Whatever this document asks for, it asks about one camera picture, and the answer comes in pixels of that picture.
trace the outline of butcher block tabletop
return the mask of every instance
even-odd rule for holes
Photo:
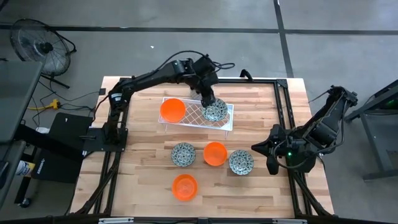
[[[102,88],[108,92],[121,77],[104,77]],[[304,81],[287,79],[295,124],[311,118]],[[251,150],[251,145],[264,141],[273,124],[279,123],[274,87],[270,84],[218,84],[213,87],[217,98],[234,105],[233,130],[225,139],[222,130],[194,128],[158,122],[163,97],[189,98],[185,84],[163,84],[133,94],[130,102],[126,150],[122,153],[114,193],[112,216],[130,217],[224,217],[288,218],[294,216],[287,171],[279,169],[270,175],[266,157]],[[285,101],[280,89],[282,104]],[[109,111],[108,101],[99,107],[93,126],[102,127]],[[213,141],[222,142],[229,155],[238,149],[254,158],[254,168],[244,176],[229,169],[228,160],[219,167],[206,164],[203,148]],[[173,147],[187,142],[195,147],[195,162],[177,167],[171,160]],[[89,199],[100,180],[103,152],[94,152],[82,164],[71,212]],[[180,174],[190,174],[198,182],[197,196],[181,202],[172,194],[172,182]],[[320,161],[307,176],[307,185],[326,210],[333,213],[325,172]],[[108,188],[103,201],[107,199]],[[304,211],[302,194],[298,190]]]

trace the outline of orange plastic bowl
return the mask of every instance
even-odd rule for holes
[[[176,123],[181,121],[185,115],[185,105],[179,99],[172,98],[162,103],[160,115],[168,122]]]
[[[198,192],[198,183],[189,174],[182,174],[173,181],[172,192],[180,201],[193,199]]]
[[[211,142],[207,144],[203,152],[205,161],[211,166],[220,166],[226,160],[227,152],[223,144]]]

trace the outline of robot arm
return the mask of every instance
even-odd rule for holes
[[[195,63],[190,58],[174,60],[147,74],[119,81],[108,94],[110,112],[102,128],[105,143],[119,142],[120,115],[129,106],[131,96],[137,91],[162,83],[186,83],[192,90],[201,93],[201,103],[204,107],[214,103],[216,99],[211,86],[218,83],[215,68],[214,63],[206,55]]]
[[[286,130],[275,124],[267,140],[251,147],[267,157],[270,174],[276,175],[279,166],[310,172],[315,165],[317,154],[331,153],[343,143],[341,141],[336,144],[340,131],[339,123],[343,122],[347,109],[357,104],[356,93],[341,86],[331,86],[326,93],[329,93],[326,104],[303,126]],[[280,164],[277,156],[287,156],[288,166]]]

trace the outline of gray floor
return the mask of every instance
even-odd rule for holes
[[[279,2],[287,29],[398,29],[398,1],[394,0]],[[12,0],[0,12],[0,22],[14,22],[22,17],[68,26],[277,28],[271,0]],[[18,60],[8,35],[8,31],[0,30],[0,57]],[[59,78],[72,87],[70,90],[53,87],[69,99],[98,90],[105,75],[146,73],[169,55],[186,49],[209,53],[219,62],[236,63],[236,68],[222,71],[220,76],[237,76],[240,69],[246,68],[255,77],[286,77],[277,34],[62,32],[62,35],[76,43],[78,49],[72,56],[70,69]],[[398,77],[398,36],[288,35],[287,43],[294,75],[304,78],[309,98],[323,93],[332,84],[343,85],[358,93],[361,105]],[[39,85],[34,97],[39,99],[46,94],[48,91]],[[74,103],[93,106],[96,97],[87,96]],[[312,111],[316,112],[323,104],[323,100],[312,103]],[[49,127],[55,113],[43,113],[40,125]],[[25,114],[30,126],[34,126],[31,120],[34,114],[33,111]],[[377,171],[376,163],[362,124],[354,121],[346,127],[345,144],[325,156],[335,213],[346,218],[396,222],[398,179],[363,182],[362,175]],[[1,220],[61,215],[67,210],[73,185],[34,182],[29,189],[34,203],[22,209],[12,204],[18,181],[14,181],[9,200],[0,211]]]

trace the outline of white wire rack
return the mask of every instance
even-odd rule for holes
[[[171,99],[173,97],[163,97],[163,102]],[[234,114],[234,105],[227,103],[228,112],[224,119],[217,122],[212,122],[206,120],[201,114],[202,105],[200,100],[188,100],[188,99],[180,99],[185,105],[185,115],[181,119],[181,121],[177,123],[171,123],[163,119],[161,115],[159,115],[159,122],[165,125],[165,132],[167,132],[168,124],[176,124],[182,126],[190,126],[196,128],[210,128],[226,131],[225,138],[228,135],[228,131],[232,131],[233,128],[233,114]]]

